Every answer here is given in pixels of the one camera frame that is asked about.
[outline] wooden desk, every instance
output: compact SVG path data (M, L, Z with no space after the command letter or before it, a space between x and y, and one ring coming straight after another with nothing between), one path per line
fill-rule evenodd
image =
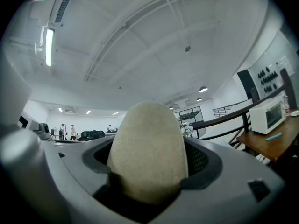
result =
M266 141L275 134L282 133L278 138ZM262 154L273 162L287 151L299 134L299 116L287 117L286 120L267 135L250 131L239 137L237 140L254 151Z

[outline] ceiling light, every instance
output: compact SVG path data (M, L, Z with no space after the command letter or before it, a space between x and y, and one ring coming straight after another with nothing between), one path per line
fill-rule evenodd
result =
M205 86L202 86L199 90L200 93L207 91L207 88Z
M52 66L52 42L54 30L48 29L46 35L46 64Z

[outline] beige foam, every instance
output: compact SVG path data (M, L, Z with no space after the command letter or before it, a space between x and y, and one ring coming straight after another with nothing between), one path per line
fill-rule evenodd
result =
M107 164L120 176L123 193L137 201L160 204L176 195L188 170L183 137L172 111L156 103L131 107Z

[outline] black mesh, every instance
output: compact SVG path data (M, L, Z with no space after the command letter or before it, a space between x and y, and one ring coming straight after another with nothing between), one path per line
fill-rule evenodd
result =
M185 143L186 155L188 160L189 176L202 171L209 163L208 157L198 149Z

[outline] microwave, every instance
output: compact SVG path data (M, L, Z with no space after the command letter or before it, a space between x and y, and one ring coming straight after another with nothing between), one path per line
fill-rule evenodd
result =
M251 129L268 134L285 121L285 105L281 95L270 98L249 109Z

